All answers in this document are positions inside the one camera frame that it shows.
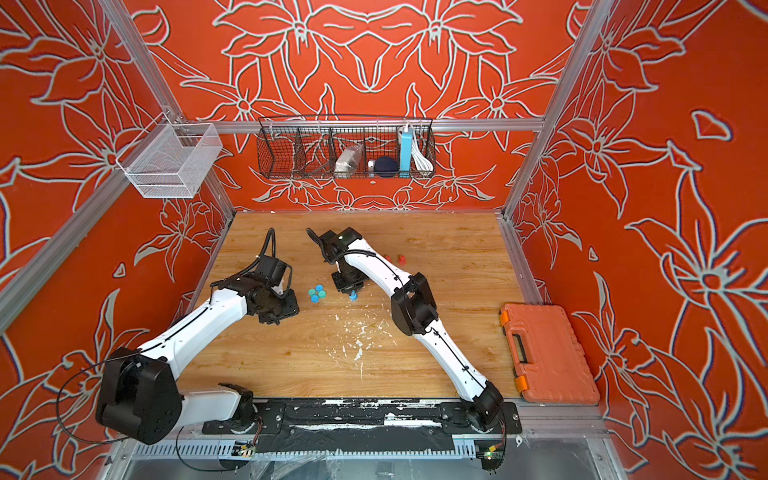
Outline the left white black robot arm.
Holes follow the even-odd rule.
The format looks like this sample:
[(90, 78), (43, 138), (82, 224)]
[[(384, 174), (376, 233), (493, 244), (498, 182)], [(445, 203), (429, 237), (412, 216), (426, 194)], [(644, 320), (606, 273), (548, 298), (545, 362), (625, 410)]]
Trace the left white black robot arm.
[(214, 390), (184, 392), (178, 380), (213, 340), (252, 317), (278, 325), (296, 316), (293, 269), (277, 256), (276, 232), (269, 229), (254, 260), (211, 285), (209, 298), (165, 332), (135, 349), (120, 348), (105, 362), (95, 420), (146, 445), (174, 429), (221, 422), (236, 432), (259, 424), (251, 390), (221, 383)]

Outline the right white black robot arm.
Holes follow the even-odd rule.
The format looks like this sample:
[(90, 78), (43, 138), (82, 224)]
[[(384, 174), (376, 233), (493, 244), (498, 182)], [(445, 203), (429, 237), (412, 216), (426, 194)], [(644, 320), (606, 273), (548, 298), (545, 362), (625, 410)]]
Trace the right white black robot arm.
[(455, 387), (474, 429), (487, 432), (506, 425), (503, 395), (449, 335), (423, 274), (397, 267), (351, 227), (339, 233), (328, 230), (319, 235), (310, 228), (306, 232), (319, 246), (324, 261), (337, 267), (332, 279), (340, 292), (351, 294), (370, 280), (389, 296), (394, 324), (434, 357)]

